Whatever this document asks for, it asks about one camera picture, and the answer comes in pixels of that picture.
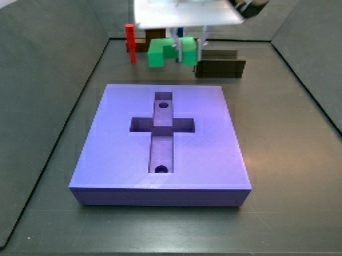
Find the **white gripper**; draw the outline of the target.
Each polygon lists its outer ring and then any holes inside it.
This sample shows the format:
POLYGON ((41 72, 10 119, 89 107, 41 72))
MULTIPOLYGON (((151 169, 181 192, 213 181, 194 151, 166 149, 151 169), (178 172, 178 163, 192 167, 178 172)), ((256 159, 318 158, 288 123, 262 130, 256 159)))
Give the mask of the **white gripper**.
POLYGON ((182 62, 182 40, 177 27, 204 26, 197 39, 200 62, 210 34, 208 26, 236 25, 245 20, 228 0, 134 0, 134 17, 141 29, 170 28, 178 62, 182 62))

